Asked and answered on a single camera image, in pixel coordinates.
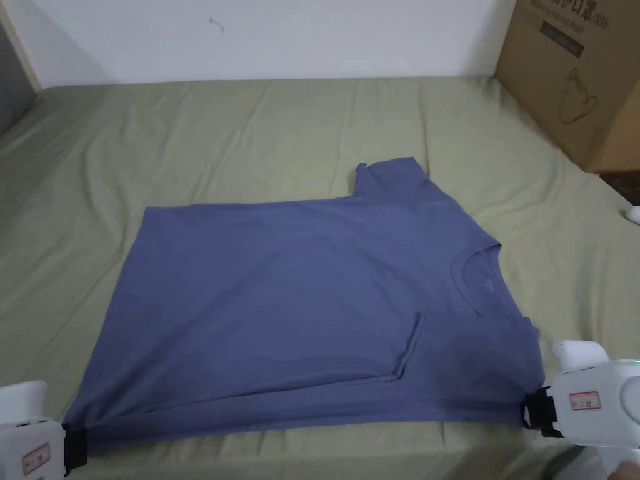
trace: red label sticker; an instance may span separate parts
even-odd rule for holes
[[[46,443],[36,448],[33,452],[27,453],[22,457],[22,473],[29,475],[32,471],[40,468],[51,459],[51,449]]]
[[[574,410],[599,410],[600,396],[598,392],[582,392],[569,395],[571,408]]]

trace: t-shirt sleeve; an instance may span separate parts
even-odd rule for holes
[[[356,168],[353,196],[394,200],[446,198],[413,157],[396,158],[372,165],[359,164]]]

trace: human hand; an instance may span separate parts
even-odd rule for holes
[[[640,465],[624,461],[615,472],[609,475],[609,480],[640,480]]]

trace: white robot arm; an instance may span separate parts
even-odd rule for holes
[[[557,343],[563,372],[527,395],[525,425],[547,437],[598,447],[604,470],[640,463],[640,361],[609,360],[596,342]]]
[[[47,384],[0,388],[0,480],[59,480],[86,463],[84,432],[44,417]]]

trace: bed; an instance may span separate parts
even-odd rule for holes
[[[640,228],[494,79],[211,81],[53,88],[0,138],[0,384],[42,379],[62,419],[148,205],[348,195],[414,156],[502,244],[540,329],[640,351]],[[566,449],[480,424],[367,424],[142,445],[74,478],[538,477]]]

